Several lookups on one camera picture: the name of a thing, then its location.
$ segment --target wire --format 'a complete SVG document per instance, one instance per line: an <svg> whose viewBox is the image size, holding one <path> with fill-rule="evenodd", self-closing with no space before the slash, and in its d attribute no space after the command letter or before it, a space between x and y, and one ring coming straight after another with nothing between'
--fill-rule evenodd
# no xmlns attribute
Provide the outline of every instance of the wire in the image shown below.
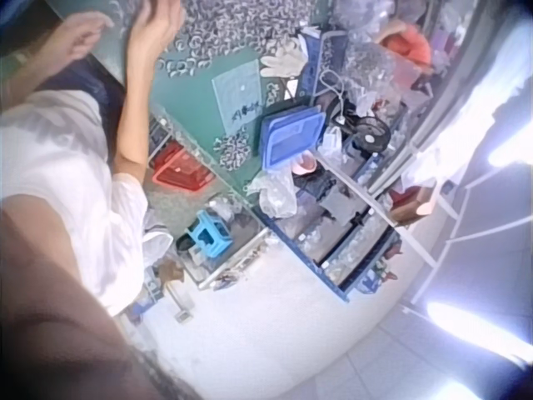
<svg viewBox="0 0 533 400"><path fill-rule="evenodd" d="M335 77L337 78L338 82L341 84L341 91L337 91L336 87L330 85L329 83L327 83L326 81L324 81L324 75L326 73L330 73L332 75L335 75ZM326 88L330 89L332 92L334 92L337 97L339 98L339 103L341 104L341 116L342 118L344 118L344 99L342 98L342 94L344 93L344 81L342 80L342 78L339 76L338 73L336 73L335 71L331 70L331 69L326 69L324 71L321 72L321 74L318 76L318 80L322 83L322 85L324 85Z"/></svg>

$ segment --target bright light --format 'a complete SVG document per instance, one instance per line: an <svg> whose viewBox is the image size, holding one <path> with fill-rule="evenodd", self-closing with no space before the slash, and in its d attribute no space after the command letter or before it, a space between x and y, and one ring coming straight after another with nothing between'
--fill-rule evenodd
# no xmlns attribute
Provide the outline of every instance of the bright light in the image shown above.
<svg viewBox="0 0 533 400"><path fill-rule="evenodd" d="M533 164L533 123L526 124L516 135L499 146L489 156L494 167L504 167L516 161Z"/></svg>
<svg viewBox="0 0 533 400"><path fill-rule="evenodd" d="M446 384L431 400L480 400L470 389L458 382Z"/></svg>
<svg viewBox="0 0 533 400"><path fill-rule="evenodd" d="M435 324L466 342L500 354L521 367L523 362L533 364L533 346L475 314L435 302L428 304L427 312Z"/></svg>

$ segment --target white shirt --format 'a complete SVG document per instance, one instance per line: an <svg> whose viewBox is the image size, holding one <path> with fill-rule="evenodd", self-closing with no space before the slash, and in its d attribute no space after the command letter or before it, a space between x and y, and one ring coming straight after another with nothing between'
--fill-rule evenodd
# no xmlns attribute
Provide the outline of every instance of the white shirt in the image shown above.
<svg viewBox="0 0 533 400"><path fill-rule="evenodd" d="M133 176L111 175L97 102L44 91L0 117L1 198L45 200L71 238L82 284L111 315L141 291L147 198Z"/></svg>

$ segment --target red basket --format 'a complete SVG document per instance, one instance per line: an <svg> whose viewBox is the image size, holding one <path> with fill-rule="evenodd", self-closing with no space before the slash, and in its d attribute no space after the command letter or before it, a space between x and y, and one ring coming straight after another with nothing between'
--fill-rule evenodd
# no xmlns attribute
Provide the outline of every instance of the red basket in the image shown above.
<svg viewBox="0 0 533 400"><path fill-rule="evenodd" d="M170 189L197 192L215 178L215 175L199 163L183 146L172 140L154 158L152 180Z"/></svg>

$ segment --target hand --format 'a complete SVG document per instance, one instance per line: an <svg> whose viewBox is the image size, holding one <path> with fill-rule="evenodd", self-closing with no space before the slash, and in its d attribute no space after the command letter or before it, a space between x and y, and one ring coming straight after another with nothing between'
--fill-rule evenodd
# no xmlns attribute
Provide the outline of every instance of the hand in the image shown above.
<svg viewBox="0 0 533 400"><path fill-rule="evenodd" d="M113 21L101 12L82 12L69 16L52 33L33 61L51 77L74 60L85 58L100 40L102 30Z"/></svg>
<svg viewBox="0 0 533 400"><path fill-rule="evenodd" d="M151 0L142 0L127 48L128 77L152 81L159 55L167 48L185 21L180 0L155 0L152 15Z"/></svg>

